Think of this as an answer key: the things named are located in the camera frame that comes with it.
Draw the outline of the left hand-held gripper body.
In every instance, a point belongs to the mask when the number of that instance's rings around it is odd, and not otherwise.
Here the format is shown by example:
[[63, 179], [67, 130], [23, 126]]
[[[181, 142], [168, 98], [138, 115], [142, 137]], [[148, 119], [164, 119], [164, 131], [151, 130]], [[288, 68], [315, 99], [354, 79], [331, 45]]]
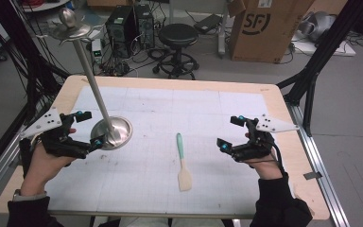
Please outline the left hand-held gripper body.
[[75, 113], [59, 113], [58, 109], [53, 107], [22, 131], [20, 136], [29, 138], [38, 135], [49, 154], [85, 159], [90, 144], [70, 137], [70, 129], [74, 122], [77, 122]]

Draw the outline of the silver metal stand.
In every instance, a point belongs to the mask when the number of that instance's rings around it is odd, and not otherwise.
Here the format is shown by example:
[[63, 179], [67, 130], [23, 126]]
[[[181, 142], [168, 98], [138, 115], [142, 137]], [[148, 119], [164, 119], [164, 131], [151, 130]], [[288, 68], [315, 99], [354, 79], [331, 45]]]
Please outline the silver metal stand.
[[91, 137], [103, 135], [103, 148], [106, 150], [121, 148], [131, 139], [133, 127], [125, 117], [109, 116], [104, 104], [93, 73], [93, 67], [89, 63], [81, 43], [82, 40], [91, 41], [90, 34], [94, 30], [94, 27], [79, 21], [76, 14], [68, 8], [61, 8], [58, 16], [60, 23], [52, 28], [48, 35], [59, 40], [60, 44], [66, 42], [73, 44], [102, 115], [102, 119], [93, 126]]

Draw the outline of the person's right hand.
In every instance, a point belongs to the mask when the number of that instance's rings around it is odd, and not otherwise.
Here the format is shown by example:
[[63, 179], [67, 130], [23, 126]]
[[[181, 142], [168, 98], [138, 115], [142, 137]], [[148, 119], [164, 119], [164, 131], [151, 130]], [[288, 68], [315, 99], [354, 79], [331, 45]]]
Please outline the person's right hand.
[[245, 164], [254, 168], [262, 180], [276, 180], [283, 177], [274, 149], [269, 155], [262, 158], [246, 160]]

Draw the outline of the black round stool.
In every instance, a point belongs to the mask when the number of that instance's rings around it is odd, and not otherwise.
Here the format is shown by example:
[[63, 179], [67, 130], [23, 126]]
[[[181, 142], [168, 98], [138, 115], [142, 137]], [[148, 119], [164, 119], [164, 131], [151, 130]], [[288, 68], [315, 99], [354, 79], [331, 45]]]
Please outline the black round stool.
[[159, 32], [159, 40], [173, 50], [173, 53], [164, 54], [152, 72], [158, 74], [164, 71], [170, 79], [189, 75], [191, 80], [195, 80], [193, 71], [199, 69], [199, 64], [192, 56], [182, 53], [182, 49], [195, 44], [198, 39], [198, 32], [192, 26], [186, 24], [164, 26]]

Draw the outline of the large cardboard box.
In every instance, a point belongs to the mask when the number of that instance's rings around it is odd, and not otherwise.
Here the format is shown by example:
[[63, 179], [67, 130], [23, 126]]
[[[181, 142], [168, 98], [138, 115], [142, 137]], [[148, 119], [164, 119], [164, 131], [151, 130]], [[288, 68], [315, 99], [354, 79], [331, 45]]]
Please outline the large cardboard box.
[[315, 0], [231, 0], [232, 61], [280, 62]]

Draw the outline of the white flat board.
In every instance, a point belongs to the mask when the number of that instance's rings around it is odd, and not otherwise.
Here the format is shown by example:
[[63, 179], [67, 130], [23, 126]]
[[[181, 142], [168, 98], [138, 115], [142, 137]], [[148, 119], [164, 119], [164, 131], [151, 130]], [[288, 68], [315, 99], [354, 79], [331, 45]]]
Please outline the white flat board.
[[304, 54], [307, 56], [314, 55], [319, 49], [326, 51], [333, 51], [334, 56], [340, 57], [353, 57], [356, 55], [356, 52], [350, 46], [348, 42], [343, 40], [338, 45], [330, 45], [327, 44], [325, 47], [315, 46], [315, 44], [310, 41], [306, 36], [302, 35], [300, 31], [296, 31], [291, 39], [291, 42], [294, 44], [295, 52]]

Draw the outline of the slim black computer tower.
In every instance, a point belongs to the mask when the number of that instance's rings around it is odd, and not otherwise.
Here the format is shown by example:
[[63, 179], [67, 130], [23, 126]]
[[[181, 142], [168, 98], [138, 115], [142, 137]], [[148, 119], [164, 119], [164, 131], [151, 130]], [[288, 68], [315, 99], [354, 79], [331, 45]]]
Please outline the slim black computer tower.
[[152, 48], [155, 45], [153, 16], [149, 5], [142, 4], [134, 7], [137, 31], [140, 45], [144, 49]]

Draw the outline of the white stand pole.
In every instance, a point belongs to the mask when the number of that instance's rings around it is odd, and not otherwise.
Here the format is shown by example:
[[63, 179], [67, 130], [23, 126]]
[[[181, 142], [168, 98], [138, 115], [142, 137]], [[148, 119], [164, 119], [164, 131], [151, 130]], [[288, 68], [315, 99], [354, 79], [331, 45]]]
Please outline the white stand pole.
[[217, 53], [220, 58], [223, 58], [226, 53], [226, 44], [225, 44], [226, 24], [229, 15], [227, 5], [228, 5], [228, 0], [224, 0], [223, 10], [221, 14], [222, 19], [221, 19], [220, 29], [218, 30], [217, 33]]

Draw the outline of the black flat device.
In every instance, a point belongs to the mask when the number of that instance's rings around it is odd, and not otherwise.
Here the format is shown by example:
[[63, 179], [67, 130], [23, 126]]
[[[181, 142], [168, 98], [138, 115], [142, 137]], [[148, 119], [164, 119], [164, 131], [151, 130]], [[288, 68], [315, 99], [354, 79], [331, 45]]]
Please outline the black flat device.
[[214, 28], [217, 28], [217, 26], [220, 24], [221, 17], [216, 14], [211, 14], [210, 16], [207, 16], [206, 18], [202, 19], [201, 21], [194, 24], [194, 28], [202, 33], [206, 34], [209, 31], [213, 30]]

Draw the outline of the black metal frame strut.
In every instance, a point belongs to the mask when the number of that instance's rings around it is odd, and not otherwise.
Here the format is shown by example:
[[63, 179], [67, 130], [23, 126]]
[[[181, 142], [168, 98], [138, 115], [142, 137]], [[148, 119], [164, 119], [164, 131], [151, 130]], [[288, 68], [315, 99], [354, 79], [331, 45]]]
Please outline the black metal frame strut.
[[[351, 28], [362, 15], [363, 0], [348, 0], [319, 45], [325, 47], [327, 44], [340, 44], [345, 40]], [[285, 102], [292, 106], [299, 106], [300, 100], [305, 96], [302, 125], [309, 136], [312, 136], [311, 118], [316, 82], [321, 70], [332, 56], [333, 51], [329, 52], [319, 49], [312, 55], [303, 70], [296, 75], [277, 83], [277, 86], [280, 89], [292, 85], [290, 91], [284, 95]]]

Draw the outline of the white grid mat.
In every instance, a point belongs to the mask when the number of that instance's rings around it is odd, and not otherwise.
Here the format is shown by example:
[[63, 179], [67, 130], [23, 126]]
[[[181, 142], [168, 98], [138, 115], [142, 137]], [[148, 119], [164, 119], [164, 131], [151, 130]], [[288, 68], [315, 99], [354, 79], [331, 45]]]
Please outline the white grid mat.
[[[103, 87], [111, 115], [133, 127], [128, 143], [96, 150], [46, 186], [54, 213], [249, 217], [259, 197], [257, 175], [221, 152], [216, 139], [245, 143], [233, 115], [268, 112], [260, 94]], [[192, 188], [180, 191], [176, 135], [183, 141]]]

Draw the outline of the person's left hand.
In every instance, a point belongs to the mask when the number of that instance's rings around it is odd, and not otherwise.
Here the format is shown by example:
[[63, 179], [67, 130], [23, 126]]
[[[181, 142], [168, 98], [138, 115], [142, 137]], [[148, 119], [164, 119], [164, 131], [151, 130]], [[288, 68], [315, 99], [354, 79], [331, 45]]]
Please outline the person's left hand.
[[21, 185], [21, 193], [24, 196], [42, 194], [45, 185], [61, 171], [62, 168], [75, 161], [75, 158], [57, 157], [45, 151], [42, 142], [34, 147], [30, 167]]

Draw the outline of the white device with green display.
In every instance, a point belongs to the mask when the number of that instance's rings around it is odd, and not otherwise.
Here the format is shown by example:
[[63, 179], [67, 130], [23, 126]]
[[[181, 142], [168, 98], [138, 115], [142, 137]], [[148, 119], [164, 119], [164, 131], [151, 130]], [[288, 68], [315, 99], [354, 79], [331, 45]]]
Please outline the white device with green display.
[[95, 39], [92, 41], [92, 55], [96, 63], [102, 63], [102, 43], [100, 39]]

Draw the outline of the spatula with teal handle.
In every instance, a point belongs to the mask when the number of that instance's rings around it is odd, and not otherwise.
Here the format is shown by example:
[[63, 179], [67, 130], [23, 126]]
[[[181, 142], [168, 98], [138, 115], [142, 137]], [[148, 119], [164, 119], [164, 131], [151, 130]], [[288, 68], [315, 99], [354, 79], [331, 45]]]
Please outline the spatula with teal handle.
[[185, 162], [182, 135], [179, 132], [176, 135], [176, 140], [181, 164], [181, 170], [178, 174], [179, 189], [180, 191], [188, 191], [192, 188], [192, 175]]

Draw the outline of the grey plastic wrap bundle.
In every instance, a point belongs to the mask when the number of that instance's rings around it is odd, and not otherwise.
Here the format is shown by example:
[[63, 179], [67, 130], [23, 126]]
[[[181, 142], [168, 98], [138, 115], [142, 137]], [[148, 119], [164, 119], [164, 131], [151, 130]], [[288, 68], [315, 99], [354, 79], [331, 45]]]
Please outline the grey plastic wrap bundle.
[[311, 42], [316, 42], [328, 31], [336, 17], [325, 11], [310, 11], [300, 22], [298, 30]]

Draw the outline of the grey tape piece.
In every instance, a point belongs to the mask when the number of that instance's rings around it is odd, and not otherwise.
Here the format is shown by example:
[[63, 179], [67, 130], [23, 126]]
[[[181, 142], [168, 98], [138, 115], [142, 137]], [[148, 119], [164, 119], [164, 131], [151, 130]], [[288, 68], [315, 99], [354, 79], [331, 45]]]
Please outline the grey tape piece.
[[308, 181], [308, 180], [311, 180], [311, 179], [319, 179], [322, 177], [321, 173], [319, 171], [317, 172], [308, 172], [308, 173], [305, 173], [303, 174], [303, 176], [305, 177], [305, 179]]

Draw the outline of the large black computer tower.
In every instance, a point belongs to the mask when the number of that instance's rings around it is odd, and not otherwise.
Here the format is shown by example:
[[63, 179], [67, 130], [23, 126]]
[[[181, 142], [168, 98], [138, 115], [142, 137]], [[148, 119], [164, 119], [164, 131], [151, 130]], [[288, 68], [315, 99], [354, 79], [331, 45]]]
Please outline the large black computer tower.
[[116, 57], [131, 56], [131, 42], [137, 37], [133, 6], [118, 5], [106, 22], [106, 30]]

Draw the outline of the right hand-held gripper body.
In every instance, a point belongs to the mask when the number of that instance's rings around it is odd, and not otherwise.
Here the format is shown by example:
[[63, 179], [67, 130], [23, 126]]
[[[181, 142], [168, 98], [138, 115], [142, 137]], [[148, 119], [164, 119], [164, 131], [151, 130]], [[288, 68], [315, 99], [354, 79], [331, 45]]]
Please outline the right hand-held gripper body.
[[247, 123], [244, 127], [248, 129], [249, 141], [246, 144], [232, 147], [232, 157], [237, 162], [269, 155], [273, 148], [278, 149], [272, 137], [273, 133], [297, 131], [299, 129], [293, 123], [288, 123], [266, 114], [262, 114], [254, 119], [247, 118]]

